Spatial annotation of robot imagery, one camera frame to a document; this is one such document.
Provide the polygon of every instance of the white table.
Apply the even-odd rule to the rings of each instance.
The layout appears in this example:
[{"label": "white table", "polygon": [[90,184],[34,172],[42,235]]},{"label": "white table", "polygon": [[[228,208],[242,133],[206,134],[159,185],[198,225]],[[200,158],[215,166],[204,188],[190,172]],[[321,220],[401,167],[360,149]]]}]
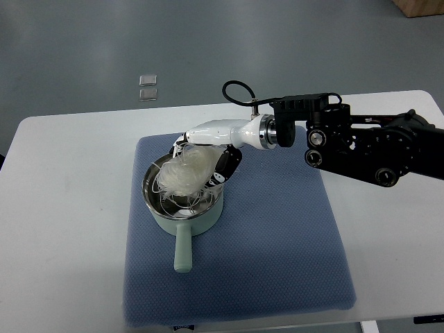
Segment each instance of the white table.
[{"label": "white table", "polygon": [[[415,108],[444,128],[426,92],[343,100],[353,114]],[[0,331],[124,332],[123,268],[137,141],[249,114],[248,108],[221,104],[22,121],[0,171]],[[350,265],[355,306],[204,324],[196,331],[444,313],[444,181],[409,174],[385,189],[324,171],[322,176]]]}]

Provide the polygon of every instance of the gray floor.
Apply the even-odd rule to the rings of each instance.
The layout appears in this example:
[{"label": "gray floor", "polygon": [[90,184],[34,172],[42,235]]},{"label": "gray floor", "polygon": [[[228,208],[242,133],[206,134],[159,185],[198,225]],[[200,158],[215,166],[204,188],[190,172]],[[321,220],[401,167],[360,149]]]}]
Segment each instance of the gray floor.
[{"label": "gray floor", "polygon": [[[140,103],[147,73],[159,97]],[[391,0],[0,0],[0,154],[26,117],[225,103],[232,79],[260,98],[421,89],[444,110],[444,15],[407,19]],[[379,327],[444,330],[411,318]]]}]

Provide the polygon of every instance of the robotic arm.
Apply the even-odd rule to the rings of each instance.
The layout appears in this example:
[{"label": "robotic arm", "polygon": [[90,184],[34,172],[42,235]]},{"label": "robotic arm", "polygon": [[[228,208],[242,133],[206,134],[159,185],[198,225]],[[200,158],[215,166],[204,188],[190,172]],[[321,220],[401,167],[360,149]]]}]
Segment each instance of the robotic arm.
[{"label": "robotic arm", "polygon": [[[252,101],[244,103],[229,97],[226,88],[232,84],[245,87]],[[392,187],[408,172],[444,180],[444,130],[427,123],[415,110],[387,116],[351,115],[350,106],[335,93],[258,101],[251,88],[239,81],[228,81],[223,95],[233,103],[252,107],[252,120],[203,123],[184,133],[171,149],[177,155],[186,142],[227,146],[207,186],[230,178],[241,161],[239,148],[244,144],[258,149],[291,147],[295,121],[306,121],[305,162],[311,167],[382,187]],[[339,102],[329,103],[329,96],[337,97]],[[258,106],[266,103],[273,107],[274,116],[258,113]],[[354,124],[376,126],[353,128]]]}]

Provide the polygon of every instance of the blue cushion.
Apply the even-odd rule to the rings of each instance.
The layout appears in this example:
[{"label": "blue cushion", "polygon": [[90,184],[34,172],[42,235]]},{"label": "blue cushion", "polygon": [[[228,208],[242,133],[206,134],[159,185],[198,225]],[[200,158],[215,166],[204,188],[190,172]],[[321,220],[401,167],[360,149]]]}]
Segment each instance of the blue cushion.
[{"label": "blue cushion", "polygon": [[128,224],[127,326],[187,325],[328,309],[355,303],[347,259],[319,170],[304,162],[305,129],[292,148],[241,148],[221,218],[192,239],[193,269],[173,268],[175,237],[142,196],[151,162],[179,134],[140,139]]}]

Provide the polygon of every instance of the small square object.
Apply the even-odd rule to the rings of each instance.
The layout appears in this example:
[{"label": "small square object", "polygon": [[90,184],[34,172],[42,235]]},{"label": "small square object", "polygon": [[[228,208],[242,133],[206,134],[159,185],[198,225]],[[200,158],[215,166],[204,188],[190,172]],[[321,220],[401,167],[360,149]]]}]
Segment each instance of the small square object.
[{"label": "small square object", "polygon": [[140,89],[139,101],[154,101],[157,99],[157,89]]},{"label": "small square object", "polygon": [[145,85],[156,85],[157,83],[157,75],[155,74],[145,74],[140,76],[139,85],[141,87]]}]

